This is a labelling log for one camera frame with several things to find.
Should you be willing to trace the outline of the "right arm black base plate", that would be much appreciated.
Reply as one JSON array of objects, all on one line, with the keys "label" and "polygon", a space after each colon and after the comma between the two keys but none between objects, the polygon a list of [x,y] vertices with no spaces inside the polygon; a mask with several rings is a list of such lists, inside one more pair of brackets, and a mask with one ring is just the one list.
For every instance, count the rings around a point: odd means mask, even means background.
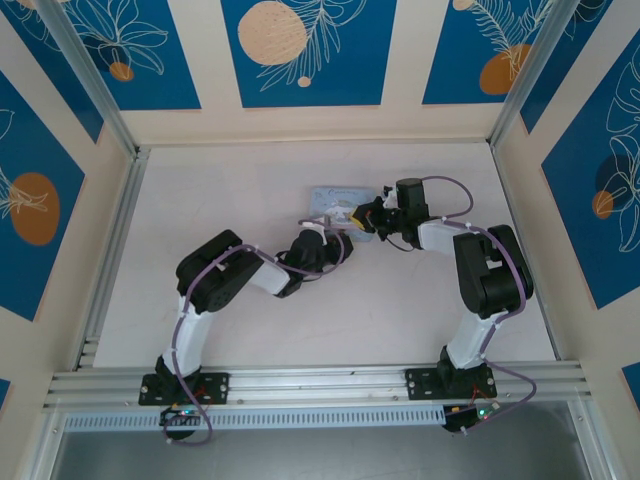
[{"label": "right arm black base plate", "polygon": [[496,398],[492,370],[485,364],[467,370],[414,368],[405,371],[410,400],[471,400],[474,395]]}]

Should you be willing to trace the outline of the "aluminium frame post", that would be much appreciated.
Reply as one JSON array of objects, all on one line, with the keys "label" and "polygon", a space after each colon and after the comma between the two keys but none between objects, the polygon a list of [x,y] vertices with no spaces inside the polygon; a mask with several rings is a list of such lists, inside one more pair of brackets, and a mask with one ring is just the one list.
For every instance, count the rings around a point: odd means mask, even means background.
[{"label": "aluminium frame post", "polygon": [[505,139],[513,121],[519,115],[522,105],[547,64],[579,2],[580,0],[554,0],[552,3],[549,17],[541,26],[525,63],[516,77],[498,118],[487,137],[487,143],[492,152],[495,152]]},{"label": "aluminium frame post", "polygon": [[57,0],[33,0],[51,36],[60,48],[67,63],[82,84],[92,103],[97,108],[106,125],[111,129],[116,141],[135,160],[138,145],[127,127],[111,92],[95,66],[90,54],[77,34],[71,21]]}]

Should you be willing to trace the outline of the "grey metal shelf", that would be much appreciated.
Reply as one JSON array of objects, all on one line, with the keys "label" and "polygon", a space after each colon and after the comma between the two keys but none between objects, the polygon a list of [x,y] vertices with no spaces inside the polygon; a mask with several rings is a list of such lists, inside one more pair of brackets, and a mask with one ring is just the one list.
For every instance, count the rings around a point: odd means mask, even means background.
[{"label": "grey metal shelf", "polygon": [[154,433],[70,433],[52,480],[590,480],[570,444],[427,427],[228,431],[203,447]]}]

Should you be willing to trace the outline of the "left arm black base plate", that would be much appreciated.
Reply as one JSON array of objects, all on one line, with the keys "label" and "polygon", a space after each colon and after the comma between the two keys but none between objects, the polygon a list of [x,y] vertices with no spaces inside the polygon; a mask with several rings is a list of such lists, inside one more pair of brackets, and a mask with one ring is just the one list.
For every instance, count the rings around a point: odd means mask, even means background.
[{"label": "left arm black base plate", "polygon": [[[184,378],[191,395],[201,404],[225,405],[229,390],[228,373],[196,372]],[[141,406],[171,406],[192,404],[178,377],[147,374],[142,378],[138,404]]]}]

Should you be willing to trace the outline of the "aluminium mounting rail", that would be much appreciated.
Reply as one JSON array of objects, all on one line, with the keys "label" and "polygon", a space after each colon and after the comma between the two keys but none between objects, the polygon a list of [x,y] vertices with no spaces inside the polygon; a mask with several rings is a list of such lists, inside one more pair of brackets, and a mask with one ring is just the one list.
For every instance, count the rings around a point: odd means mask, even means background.
[{"label": "aluminium mounting rail", "polygon": [[[222,368],[228,373],[225,405],[248,407],[340,407],[405,405],[405,379],[415,365],[316,368]],[[47,410],[68,412],[137,409],[145,369],[81,368],[54,374],[44,400]],[[500,402],[530,395],[535,401],[588,399],[591,389],[577,361],[508,362],[493,370]]]}]

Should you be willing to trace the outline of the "aluminium side rail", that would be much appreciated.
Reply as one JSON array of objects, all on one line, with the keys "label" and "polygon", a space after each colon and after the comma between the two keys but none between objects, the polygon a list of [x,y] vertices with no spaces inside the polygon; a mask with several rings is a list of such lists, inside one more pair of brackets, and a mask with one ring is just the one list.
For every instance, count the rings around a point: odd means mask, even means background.
[{"label": "aluminium side rail", "polygon": [[505,160],[495,146],[490,147],[501,188],[509,209],[512,226],[519,242],[523,257],[529,267],[534,293],[527,301],[521,314],[505,320],[491,341],[489,349],[495,353],[499,346],[514,353],[513,361],[559,361],[563,359],[562,348],[558,345],[552,322],[549,319],[548,304],[544,288],[537,278],[535,261],[532,258],[529,242],[525,236],[523,208],[519,205],[519,190],[513,180],[509,179]]},{"label": "aluminium side rail", "polygon": [[102,331],[150,154],[149,147],[140,147],[128,167],[106,249],[89,298],[88,310],[80,329],[77,351],[70,363],[72,371],[77,370],[81,364],[86,341],[90,337],[99,337]]}]

